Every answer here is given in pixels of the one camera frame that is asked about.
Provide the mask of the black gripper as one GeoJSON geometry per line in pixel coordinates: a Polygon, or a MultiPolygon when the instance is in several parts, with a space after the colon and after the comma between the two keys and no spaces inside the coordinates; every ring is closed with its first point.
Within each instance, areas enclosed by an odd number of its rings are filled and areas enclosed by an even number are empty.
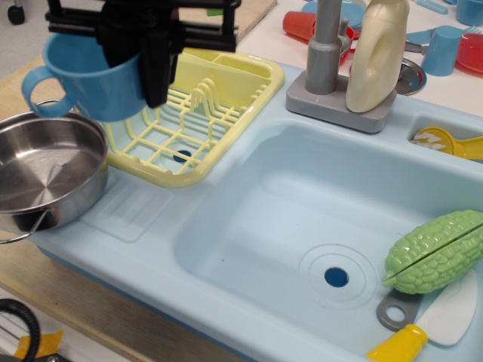
{"type": "Polygon", "coordinates": [[[235,10],[240,4],[240,1],[105,1],[100,11],[89,11],[49,1],[45,19],[51,32],[95,38],[110,68],[140,52],[144,97],[150,108],[156,108],[167,102],[179,49],[235,50],[238,33],[235,10]],[[207,8],[223,9],[220,24],[180,19],[181,9],[207,8]]]}

